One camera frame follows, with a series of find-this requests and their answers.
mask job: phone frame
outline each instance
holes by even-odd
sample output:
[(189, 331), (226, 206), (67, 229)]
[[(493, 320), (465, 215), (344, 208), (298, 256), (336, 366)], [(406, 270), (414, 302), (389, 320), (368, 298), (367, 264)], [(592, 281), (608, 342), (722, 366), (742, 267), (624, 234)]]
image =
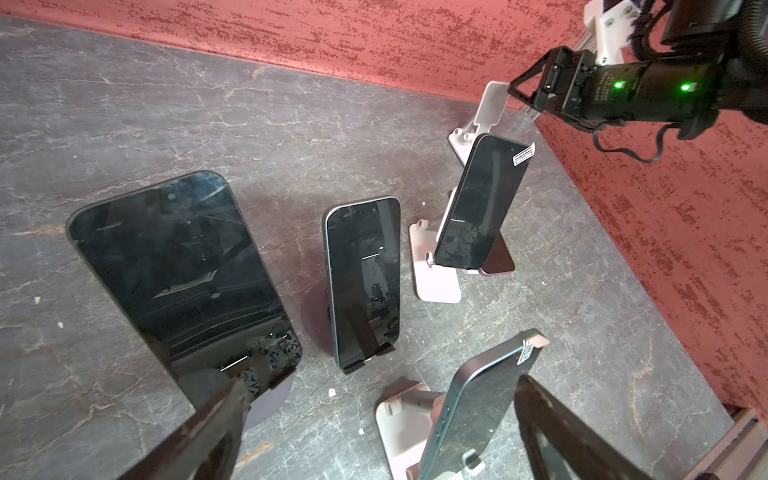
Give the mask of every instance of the phone frame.
[[(272, 288), (275, 291), (275, 294), (277, 296), (277, 300), (280, 302), (280, 306), (283, 308), (283, 315), (285, 316), (286, 320), (288, 320), (288, 323), (290, 323), (291, 328), (293, 329), (293, 331), (296, 332), (296, 329), (293, 327), (293, 322), (291, 322), (290, 317), (288, 317), (288, 312), (287, 312), (287, 310), (285, 308), (285, 305), (283, 304), (283, 299), (280, 298), (280, 293), (277, 291), (277, 288), (275, 287), (275, 283), (272, 281), (272, 276), (270, 275), (269, 269), (266, 267), (266, 263), (264, 262), (264, 258), (261, 257), (261, 252), (259, 252), (259, 247), (257, 246), (257, 243), (255, 241), (253, 241), (253, 234), (250, 232), (250, 228), (248, 227), (248, 223), (245, 221), (245, 217), (243, 216), (243, 210), (240, 208), (240, 205), (237, 203), (237, 198), (235, 197), (235, 194), (232, 191), (232, 187), (230, 186), (230, 183), (227, 181), (226, 178), (224, 178), (224, 176), (222, 174), (214, 172), (213, 170), (195, 170), (195, 171), (192, 171), (192, 172), (190, 172), (188, 174), (183, 174), (183, 175), (179, 175), (177, 177), (172, 177), (172, 178), (169, 178), (167, 180), (163, 180), (161, 182), (157, 182), (156, 184), (147, 185), (144, 188), (139, 188), (137, 190), (131, 190), (131, 191), (126, 192), (124, 194), (117, 195), (115, 197), (109, 197), (109, 198), (106, 198), (104, 200), (95, 202), (93, 204), (86, 205), (85, 207), (78, 208), (77, 210), (74, 211), (74, 213), (72, 215), (69, 216), (69, 218), (67, 219), (67, 223), (65, 224), (65, 233), (67, 235), (67, 240), (69, 240), (69, 243), (72, 245), (72, 248), (74, 248), (74, 251), (78, 253), (78, 256), (83, 260), (83, 263), (85, 263), (85, 266), (88, 268), (88, 270), (91, 272), (91, 274), (96, 278), (96, 280), (99, 282), (101, 287), (107, 292), (109, 297), (112, 299), (112, 302), (114, 303), (114, 305), (120, 310), (120, 313), (123, 314), (123, 317), (128, 321), (128, 324), (131, 325), (131, 328), (134, 329), (134, 331), (139, 336), (139, 338), (141, 338), (141, 341), (144, 342), (145, 344), (147, 344), (147, 342), (144, 340), (144, 337), (141, 335), (141, 332), (139, 331), (139, 329), (134, 325), (134, 322), (131, 319), (131, 317), (125, 312), (125, 310), (123, 310), (122, 305), (114, 297), (114, 295), (112, 294), (112, 291), (109, 288), (107, 288), (107, 286), (102, 281), (101, 276), (94, 270), (94, 268), (91, 265), (91, 263), (88, 261), (87, 258), (85, 258), (83, 253), (77, 247), (77, 244), (75, 243), (75, 240), (70, 235), (70, 227), (71, 227), (72, 221), (77, 217), (77, 215), (81, 214), (82, 212), (85, 212), (86, 210), (90, 210), (93, 207), (98, 207), (98, 206), (101, 206), (103, 204), (107, 204), (109, 202), (113, 202), (113, 201), (120, 200), (120, 199), (123, 199), (123, 198), (131, 197), (131, 196), (133, 196), (135, 194), (140, 194), (140, 193), (143, 193), (143, 192), (148, 191), (148, 190), (153, 190), (155, 188), (159, 188), (160, 185), (165, 185), (165, 184), (168, 184), (168, 183), (170, 183), (172, 181), (180, 180), (181, 178), (191, 177), (192, 175), (195, 175), (195, 174), (212, 174), (212, 175), (215, 175), (215, 176), (219, 177), (221, 180), (223, 180), (224, 184), (227, 186), (227, 190), (229, 191), (230, 196), (232, 197), (232, 201), (234, 202), (234, 206), (235, 206), (235, 208), (237, 208), (237, 211), (240, 214), (240, 218), (243, 219), (243, 225), (245, 226), (245, 230), (248, 232), (248, 237), (250, 238), (250, 241), (253, 244), (253, 249), (256, 251), (256, 255), (259, 258), (259, 261), (264, 266), (264, 272), (266, 273), (266, 278), (272, 284)], [(298, 336), (296, 336), (296, 341), (299, 343), (299, 346), (301, 346), (301, 342), (299, 341)], [(174, 383), (179, 388), (179, 390), (181, 390), (181, 392), (184, 393), (184, 396), (187, 396), (187, 394), (184, 392), (184, 389), (181, 388), (181, 384), (175, 379), (176, 378), (176, 373), (173, 372), (170, 369), (170, 363), (168, 363), (168, 365), (166, 365), (165, 362), (163, 362), (157, 355), (155, 355), (154, 352), (152, 352), (152, 356), (154, 356), (155, 359), (157, 359), (157, 361), (168, 372), (170, 377), (174, 379)], [(304, 357), (304, 355), (303, 355), (303, 349), (302, 349), (302, 356), (299, 358), (299, 363), (301, 363), (301, 359), (303, 357)], [(287, 371), (285, 371), (285, 373), (282, 374), (281, 376), (276, 377), (275, 379), (273, 379), (273, 381), (270, 382), (269, 389), (270, 390), (276, 389), (277, 386), (280, 385), (281, 383), (283, 383), (283, 381), (285, 379), (288, 379), (291, 376), (291, 374), (296, 371), (296, 368), (299, 365), (299, 363), (297, 363), (296, 366), (294, 366), (293, 368), (288, 369)]]
[[(458, 403), (461, 401), (464, 391), (472, 380), (484, 371), (493, 368), (500, 362), (503, 362), (523, 350), (523, 340), (530, 339), (536, 335), (544, 336), (537, 329), (528, 329), (520, 332), (509, 340), (484, 351), (480, 355), (472, 357), (458, 369), (453, 376), (448, 392), (445, 394), (445, 403), (440, 410), (440, 416), (427, 438), (427, 443), (424, 447), (424, 452), (422, 453), (422, 459), (419, 463), (421, 465), (419, 480), (426, 480), (429, 475), (432, 474), (437, 454), (440, 452), (443, 440), (445, 439), (445, 436), (441, 434), (447, 432), (448, 429), (451, 428), (451, 421), (453, 420), (453, 415), (456, 412)], [(534, 347), (530, 357), (524, 360), (523, 363), (528, 362), (529, 360), (531, 361), (531, 364), (535, 362), (538, 358), (538, 352), (534, 355), (536, 350), (541, 350), (541, 347)]]
[[(342, 369), (344, 373), (354, 372), (358, 368), (362, 367), (363, 364), (367, 362), (371, 357), (353, 364), (348, 369), (344, 369), (344, 367), (341, 365), (341, 360), (339, 359), (339, 337), (336, 335), (336, 311), (333, 308), (333, 281), (331, 280), (331, 257), (330, 257), (330, 250), (328, 248), (328, 218), (333, 214), (333, 212), (345, 207), (354, 207), (356, 205), (370, 204), (372, 202), (377, 202), (379, 200), (387, 200), (389, 198), (394, 199), (394, 201), (397, 202), (398, 207), (400, 208), (399, 226), (400, 226), (400, 236), (402, 236), (402, 204), (400, 203), (400, 200), (394, 195), (382, 195), (379, 197), (370, 197), (363, 200), (355, 200), (349, 203), (332, 205), (331, 207), (328, 207), (328, 210), (326, 210), (326, 212), (323, 214), (323, 249), (325, 250), (324, 253), (326, 258), (326, 273), (328, 275), (328, 315), (329, 315), (329, 320), (331, 322), (331, 338), (333, 339), (333, 358), (335, 359), (336, 364), (339, 366), (339, 368)], [(402, 263), (402, 239), (398, 237), (397, 240), (399, 244), (398, 259), (399, 259), (399, 262)], [(398, 309), (400, 308), (401, 298), (402, 298), (402, 288), (399, 291), (399, 295), (397, 298)], [(392, 351), (392, 346), (397, 342), (399, 338), (400, 338), (400, 335), (398, 334), (397, 338), (395, 338), (395, 341), (389, 343), (389, 347), (386, 347), (385, 349), (380, 350), (379, 352), (376, 353), (376, 355), (381, 355), (383, 353)]]

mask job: red textured wall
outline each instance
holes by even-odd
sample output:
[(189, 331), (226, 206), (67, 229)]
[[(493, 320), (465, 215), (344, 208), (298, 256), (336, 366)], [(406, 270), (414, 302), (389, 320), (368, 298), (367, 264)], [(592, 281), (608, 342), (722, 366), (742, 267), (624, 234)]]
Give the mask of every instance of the red textured wall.
[(583, 2), (2, 0), (0, 11), (477, 101), (488, 81), (574, 44)]
[[(487, 81), (573, 45), (585, 1), (2, 0), (0, 11), (477, 101)], [(548, 116), (539, 126), (720, 399), (768, 417), (768, 128), (725, 113), (647, 166), (599, 154)], [(650, 156), (654, 134), (605, 137)]]
[[(538, 126), (720, 401), (768, 418), (768, 127), (723, 112), (645, 165), (551, 115)], [(601, 140), (652, 157), (658, 127)]]

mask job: round phone stand base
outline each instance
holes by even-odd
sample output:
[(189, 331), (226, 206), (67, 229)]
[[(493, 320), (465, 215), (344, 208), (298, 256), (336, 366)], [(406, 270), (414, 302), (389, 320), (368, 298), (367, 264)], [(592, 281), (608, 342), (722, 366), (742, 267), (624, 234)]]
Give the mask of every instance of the round phone stand base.
[(409, 480), (409, 469), (418, 468), (427, 438), (432, 432), (432, 417), (427, 410), (404, 409), (400, 396), (420, 390), (428, 392), (423, 383), (384, 400), (376, 407), (376, 424), (384, 444), (393, 480)]
[(333, 356), (333, 335), (328, 304), (328, 282), (323, 280), (304, 296), (301, 305), (301, 323), (306, 334), (319, 349)]
[(280, 410), (290, 394), (295, 378), (296, 373), (291, 373), (278, 386), (268, 389), (250, 403), (250, 410), (245, 417), (245, 425), (243, 425), (244, 432), (259, 425)]

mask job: sticker label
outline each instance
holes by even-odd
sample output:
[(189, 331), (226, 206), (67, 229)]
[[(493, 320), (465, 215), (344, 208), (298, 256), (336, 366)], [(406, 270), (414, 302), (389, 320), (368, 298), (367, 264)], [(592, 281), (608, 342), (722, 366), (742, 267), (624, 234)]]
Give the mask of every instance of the sticker label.
[(518, 359), (518, 365), (530, 358), (531, 352), (533, 352), (533, 343), (523, 340), (523, 351), (520, 352), (520, 358)]
[(532, 143), (530, 147), (526, 148), (519, 154), (516, 154), (514, 157), (512, 157), (512, 164), (517, 167), (519, 164), (533, 157), (533, 154), (535, 153), (536, 153), (536, 143)]

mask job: blue smartphone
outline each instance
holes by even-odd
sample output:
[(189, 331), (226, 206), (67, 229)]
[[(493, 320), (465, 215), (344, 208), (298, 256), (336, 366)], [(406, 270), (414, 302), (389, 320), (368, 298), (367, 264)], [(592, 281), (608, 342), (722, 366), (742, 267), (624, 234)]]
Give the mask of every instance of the blue smartphone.
[(525, 330), (458, 369), (427, 439), (419, 480), (450, 478), (485, 451), (515, 399), (520, 376), (547, 343), (538, 330)]

